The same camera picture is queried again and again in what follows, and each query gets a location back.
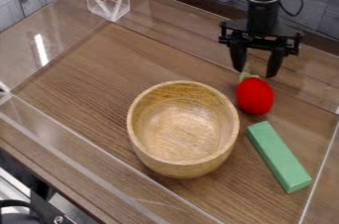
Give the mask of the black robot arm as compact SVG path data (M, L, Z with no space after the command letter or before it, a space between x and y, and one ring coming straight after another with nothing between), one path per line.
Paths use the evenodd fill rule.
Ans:
M277 22L277 12L283 10L289 16L296 16L303 4L295 13L289 13L280 0L247 0L248 14L244 19L220 22L219 43L229 48L232 66L243 71L247 63L248 49L271 52L267 60L265 77L275 77L287 56L297 56L303 32Z

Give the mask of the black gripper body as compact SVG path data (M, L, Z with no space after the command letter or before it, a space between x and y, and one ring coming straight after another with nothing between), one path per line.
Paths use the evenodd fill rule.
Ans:
M244 56L247 49L272 51L285 48L287 55L299 55L303 33L277 22L279 1L248 3L248 16L220 22L219 42L229 48L232 56Z

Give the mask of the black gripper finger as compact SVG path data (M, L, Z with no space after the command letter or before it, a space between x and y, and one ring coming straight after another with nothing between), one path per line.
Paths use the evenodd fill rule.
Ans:
M236 71L243 71L247 63L247 47L241 42L229 43L232 64Z
M283 48L276 48L271 52L271 56L267 61L267 69L265 69L265 77L271 78L275 77L283 62L284 58L284 49Z

